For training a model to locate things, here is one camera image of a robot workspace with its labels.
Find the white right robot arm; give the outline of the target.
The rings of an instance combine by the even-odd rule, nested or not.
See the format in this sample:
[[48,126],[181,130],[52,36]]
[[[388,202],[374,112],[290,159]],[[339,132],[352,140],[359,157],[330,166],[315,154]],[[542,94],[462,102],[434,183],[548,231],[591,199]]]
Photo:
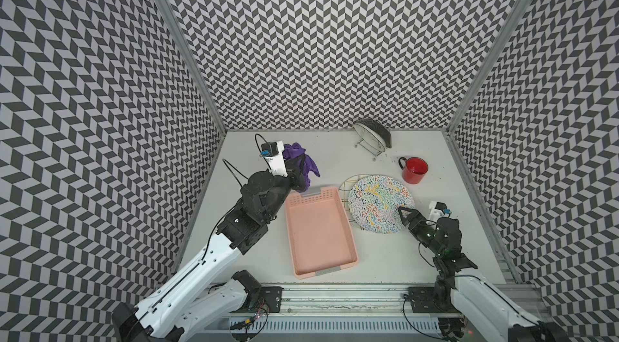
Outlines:
[[526,311],[479,271],[462,249],[459,221],[451,218],[447,205],[435,203],[429,218],[405,206],[398,208],[398,215],[419,248],[433,253],[431,264],[438,272],[432,287],[408,288],[403,305],[412,312],[458,312],[487,341],[569,340],[558,324]]

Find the multicolour squiggle round plate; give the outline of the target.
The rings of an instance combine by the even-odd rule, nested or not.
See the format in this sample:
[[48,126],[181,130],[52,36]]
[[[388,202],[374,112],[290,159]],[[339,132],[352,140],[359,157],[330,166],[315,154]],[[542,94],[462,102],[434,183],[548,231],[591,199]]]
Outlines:
[[361,229],[395,234],[404,227],[398,208],[415,208],[414,197],[397,179],[385,175],[362,177],[348,192],[348,210]]

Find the purple microfibre cloth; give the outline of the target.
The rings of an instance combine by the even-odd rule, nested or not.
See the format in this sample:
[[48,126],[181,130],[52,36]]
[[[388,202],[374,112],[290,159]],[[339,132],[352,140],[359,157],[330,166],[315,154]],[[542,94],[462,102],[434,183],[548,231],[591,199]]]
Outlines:
[[298,178],[295,186],[296,191],[304,192],[309,189],[311,184],[310,173],[314,174],[315,177],[321,177],[315,161],[299,143],[284,144],[283,158],[286,169],[291,169]]

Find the white plate coloured stripes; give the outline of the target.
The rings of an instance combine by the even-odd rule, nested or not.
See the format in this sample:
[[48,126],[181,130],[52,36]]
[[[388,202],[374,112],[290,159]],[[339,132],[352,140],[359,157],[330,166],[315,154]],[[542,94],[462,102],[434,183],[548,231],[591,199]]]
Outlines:
[[356,220],[353,218],[351,212],[350,212],[350,208],[349,208],[349,204],[348,204],[348,200],[349,200],[349,195],[350,192],[352,190],[352,188],[356,185],[357,182],[359,182],[359,180],[368,177],[368,174],[357,174],[354,175],[352,177],[349,177],[346,181],[344,181],[340,187],[339,187],[339,197],[341,202],[343,203],[343,207],[344,210],[347,214],[348,220],[351,224],[357,224]]

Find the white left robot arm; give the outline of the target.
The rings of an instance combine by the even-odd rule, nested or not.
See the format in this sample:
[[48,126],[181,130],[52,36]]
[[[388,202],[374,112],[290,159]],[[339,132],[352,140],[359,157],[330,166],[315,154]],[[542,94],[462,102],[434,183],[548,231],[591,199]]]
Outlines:
[[297,166],[285,175],[257,172],[242,185],[240,199],[222,216],[205,247],[166,284],[135,306],[121,303],[112,324],[120,341],[186,341],[228,312],[254,307],[261,284],[242,270],[217,290],[214,279],[245,255],[268,231],[291,191],[303,191],[306,178]]

